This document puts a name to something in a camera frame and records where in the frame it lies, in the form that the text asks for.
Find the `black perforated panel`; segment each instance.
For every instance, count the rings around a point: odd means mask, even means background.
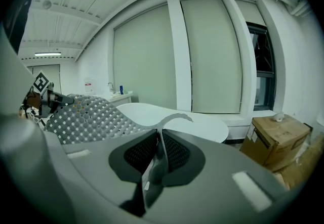
[[[125,161],[143,174],[156,153],[156,144],[156,135],[146,138],[125,151]]]
[[[188,162],[190,151],[165,133],[163,134],[163,140],[166,146],[170,173]]]

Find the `ceiling beam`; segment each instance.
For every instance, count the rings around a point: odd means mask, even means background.
[[[47,42],[47,41],[23,41],[20,43],[19,49],[30,49],[30,48],[82,50],[82,45],[65,43],[65,42]]]
[[[90,15],[85,12],[81,12],[77,9],[67,8],[55,4],[52,4],[52,6],[49,9],[45,9],[41,2],[32,2],[30,5],[30,10],[37,12],[48,12],[54,15],[73,17],[88,22],[90,24],[94,24],[96,26],[99,26],[102,23],[102,20],[96,16]]]

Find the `woven gray chair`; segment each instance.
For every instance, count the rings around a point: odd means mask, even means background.
[[[114,139],[139,131],[157,129],[174,118],[192,121],[186,114],[173,114],[152,126],[143,126],[123,115],[110,102],[101,97],[68,95],[73,104],[58,107],[48,120],[45,131],[57,135],[61,144],[75,144]]]

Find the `faucet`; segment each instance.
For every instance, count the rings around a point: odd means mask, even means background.
[[[115,91],[115,89],[113,88],[113,83],[109,82],[109,83],[107,84],[107,87],[109,87],[109,84],[111,84],[111,89],[110,89],[110,91],[112,91],[112,93],[115,94],[116,91]]]

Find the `wall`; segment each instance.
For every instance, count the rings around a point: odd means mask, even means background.
[[[100,31],[96,38],[90,43],[85,52],[81,55],[78,63],[79,83],[83,83],[83,78],[91,76],[94,80],[96,94],[105,94],[105,85],[113,81],[113,29],[119,24],[129,20],[132,16],[163,4],[167,0],[141,0],[136,4],[127,7],[124,11],[114,17]],[[242,15],[236,15],[239,12],[234,7],[232,1],[228,0],[228,9],[230,17],[234,20],[233,24],[236,34],[240,36],[247,35]],[[302,122],[313,125],[319,109],[324,107],[324,41],[320,27],[313,15],[297,18],[291,16],[281,2],[275,0],[251,0],[256,1],[259,10],[267,24],[271,41],[274,48],[276,59],[277,90],[275,96],[274,112],[284,111]],[[170,13],[180,13],[180,9],[173,9],[178,0],[168,0]],[[175,56],[188,52],[188,43],[183,37],[176,40],[176,29],[183,29],[182,15],[171,15],[171,25],[174,38]],[[240,44],[240,53],[242,61],[246,64],[252,61],[248,58],[250,51],[249,44],[243,45],[243,39],[238,38]],[[251,86],[256,86],[256,77],[252,74],[253,67],[249,69],[246,75],[250,75]],[[188,71],[183,64],[178,64],[178,69]],[[247,88],[246,81],[243,81],[243,88]],[[183,92],[184,89],[190,90],[188,86],[177,89]],[[220,117],[230,127],[230,138],[243,138],[246,135],[247,126],[251,123],[252,117],[271,115],[274,112],[253,112],[253,102],[255,91],[248,93],[248,108],[241,110],[241,114],[234,115],[214,115]],[[186,104],[181,104],[181,108],[188,108]]]
[[[30,66],[42,66],[42,65],[60,65],[60,82],[61,82],[61,92],[64,95],[78,94],[80,87],[78,85],[78,72],[77,64],[75,62],[49,62],[44,61],[26,61],[23,62],[26,67]]]

